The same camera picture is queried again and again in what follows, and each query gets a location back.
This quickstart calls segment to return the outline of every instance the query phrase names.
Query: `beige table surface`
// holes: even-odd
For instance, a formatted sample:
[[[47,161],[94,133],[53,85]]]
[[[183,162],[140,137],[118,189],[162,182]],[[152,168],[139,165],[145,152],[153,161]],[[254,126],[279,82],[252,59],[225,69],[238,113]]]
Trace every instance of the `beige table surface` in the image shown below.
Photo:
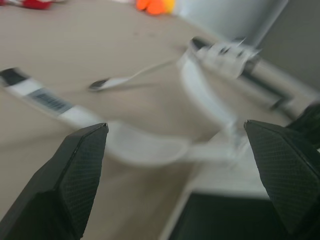
[[[175,65],[101,93],[93,81],[126,76],[179,58],[193,36],[214,39],[180,19],[150,17],[107,0],[71,0],[49,11],[1,7],[0,69],[20,67],[61,97],[107,120],[200,140],[218,131],[188,100]],[[226,83],[210,84],[245,119],[284,125]],[[0,218],[33,173],[73,129],[0,89]],[[125,166],[106,155],[85,240],[151,240],[162,231],[192,164],[160,169]]]

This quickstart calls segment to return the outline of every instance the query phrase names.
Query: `textured rubber pad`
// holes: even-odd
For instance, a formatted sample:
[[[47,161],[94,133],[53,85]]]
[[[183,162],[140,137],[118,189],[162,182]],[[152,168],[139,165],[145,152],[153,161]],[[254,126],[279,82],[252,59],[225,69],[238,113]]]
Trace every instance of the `textured rubber pad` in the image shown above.
[[[108,127],[67,136],[0,222],[1,240],[79,240],[100,181]]]
[[[253,120],[244,128],[261,181],[286,229],[295,235],[312,231],[320,219],[320,153],[288,128]]]

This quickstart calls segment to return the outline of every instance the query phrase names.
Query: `barcode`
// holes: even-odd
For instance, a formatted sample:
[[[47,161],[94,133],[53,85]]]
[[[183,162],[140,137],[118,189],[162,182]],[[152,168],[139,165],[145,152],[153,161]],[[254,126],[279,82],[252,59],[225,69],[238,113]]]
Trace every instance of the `barcode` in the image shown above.
[[[50,109],[51,111],[57,112],[58,114],[62,114],[73,107],[71,103],[58,98],[45,88],[34,91],[28,96],[38,104]]]

